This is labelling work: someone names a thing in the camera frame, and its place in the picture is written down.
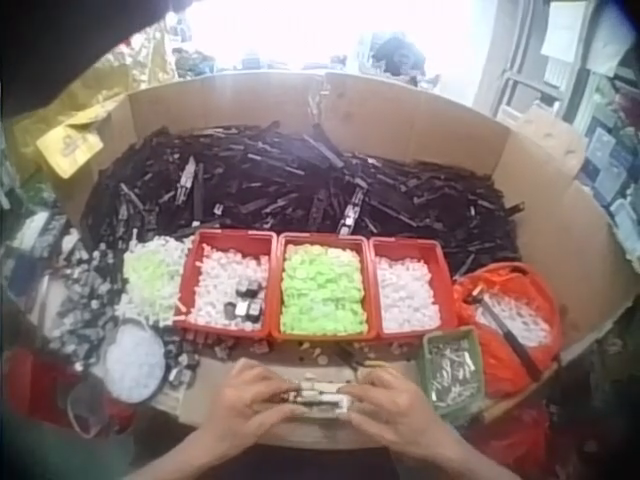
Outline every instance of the red plastic tray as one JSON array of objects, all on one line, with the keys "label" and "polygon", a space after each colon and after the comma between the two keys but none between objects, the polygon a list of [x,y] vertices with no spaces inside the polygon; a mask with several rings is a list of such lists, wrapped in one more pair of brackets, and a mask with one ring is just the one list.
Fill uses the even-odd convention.
[{"label": "red plastic tray", "polygon": [[[284,254],[289,245],[322,245],[325,247],[353,250],[360,256],[364,298],[362,306],[367,314],[368,331],[357,335],[292,335],[280,331],[280,313],[282,311],[282,275],[284,270]],[[271,335],[279,340],[304,340],[314,342],[362,341],[373,340],[378,336],[379,315],[376,312],[375,286],[371,264],[369,244],[364,237],[338,236],[328,233],[284,233],[278,240],[277,262],[272,272],[273,291],[267,306],[267,318],[270,322]]]},{"label": "red plastic tray", "polygon": [[[380,337],[383,339],[402,339],[425,335],[431,331],[453,330],[457,327],[455,302],[453,297],[453,282],[449,274],[449,267],[444,259],[440,244],[433,240],[419,240],[412,238],[383,238],[374,237],[369,240],[373,275],[376,288],[376,307],[380,315]],[[429,267],[431,280],[429,285],[433,290],[435,302],[440,307],[440,326],[434,329],[413,330],[409,332],[385,333],[382,323],[382,306],[378,289],[378,274],[375,263],[376,257],[386,257],[398,261],[406,258],[422,260]]]},{"label": "red plastic tray", "polygon": [[[265,314],[260,330],[247,332],[245,330],[231,330],[226,328],[201,325],[188,320],[174,321],[176,327],[195,332],[213,333],[227,337],[250,337],[265,338],[269,332],[269,322],[267,317],[270,297],[273,295],[272,282],[274,261],[276,257],[277,237],[272,232],[258,232],[252,230],[199,230],[193,239],[193,245],[185,261],[182,279],[180,280],[179,300],[187,309],[187,314],[191,312],[195,304],[195,289],[200,280],[200,267],[197,265],[204,256],[203,245],[216,248],[218,250],[236,250],[243,255],[255,256],[269,255],[269,277],[265,292]],[[174,316],[185,313],[176,306]]]}]

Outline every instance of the small green bin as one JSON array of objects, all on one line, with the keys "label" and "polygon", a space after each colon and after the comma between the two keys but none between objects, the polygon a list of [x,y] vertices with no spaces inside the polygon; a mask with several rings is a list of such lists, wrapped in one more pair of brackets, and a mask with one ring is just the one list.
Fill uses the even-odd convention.
[{"label": "small green bin", "polygon": [[464,412],[474,411],[474,406],[484,400],[485,385],[480,343],[478,342],[478,336],[476,335],[476,331],[473,327],[462,327],[449,332],[432,333],[425,336],[422,340],[422,351],[417,362],[418,370],[420,372],[420,383],[422,384],[422,389],[427,395],[427,398],[431,400],[431,390],[433,387],[435,373],[431,368],[431,356],[429,354],[429,347],[465,339],[469,342],[468,352],[471,357],[471,361],[476,367],[473,375],[477,376],[479,388],[477,392],[460,403],[453,404],[448,407],[437,407],[434,405],[436,412],[438,412],[438,414],[442,416],[460,417]]}]

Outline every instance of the cardboard box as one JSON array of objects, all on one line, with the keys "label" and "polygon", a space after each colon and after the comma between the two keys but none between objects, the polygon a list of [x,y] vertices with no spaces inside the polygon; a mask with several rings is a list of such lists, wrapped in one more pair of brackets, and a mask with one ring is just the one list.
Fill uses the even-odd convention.
[{"label": "cardboard box", "polygon": [[604,212],[574,180],[585,145],[568,125],[534,110],[511,130],[445,98],[377,78],[242,72],[132,93],[97,126],[103,148],[54,186],[77,222],[98,171],[157,128],[186,132],[273,120],[299,133],[320,122],[344,150],[492,175],[507,205],[526,203],[517,218],[520,248],[561,305],[566,345],[617,315],[640,291],[640,277]]}]

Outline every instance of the green plastic bead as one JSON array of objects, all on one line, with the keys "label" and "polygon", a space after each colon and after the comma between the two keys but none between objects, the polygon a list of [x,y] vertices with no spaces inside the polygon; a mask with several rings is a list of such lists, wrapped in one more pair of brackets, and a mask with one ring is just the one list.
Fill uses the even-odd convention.
[{"label": "green plastic bead", "polygon": [[360,257],[351,250],[290,245],[285,252],[280,330],[295,335],[365,333]]}]

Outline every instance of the hand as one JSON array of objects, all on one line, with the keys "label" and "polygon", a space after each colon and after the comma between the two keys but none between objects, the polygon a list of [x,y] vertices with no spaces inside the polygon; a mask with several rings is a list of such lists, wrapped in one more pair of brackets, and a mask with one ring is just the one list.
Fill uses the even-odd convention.
[{"label": "hand", "polygon": [[464,445],[410,380],[392,368],[363,370],[359,383],[340,393],[356,402],[346,419],[399,453],[434,463],[449,462]]},{"label": "hand", "polygon": [[274,425],[304,413],[300,406],[269,403],[298,388],[257,362],[240,360],[222,385],[204,423],[193,434],[192,446],[210,465],[239,454]]}]

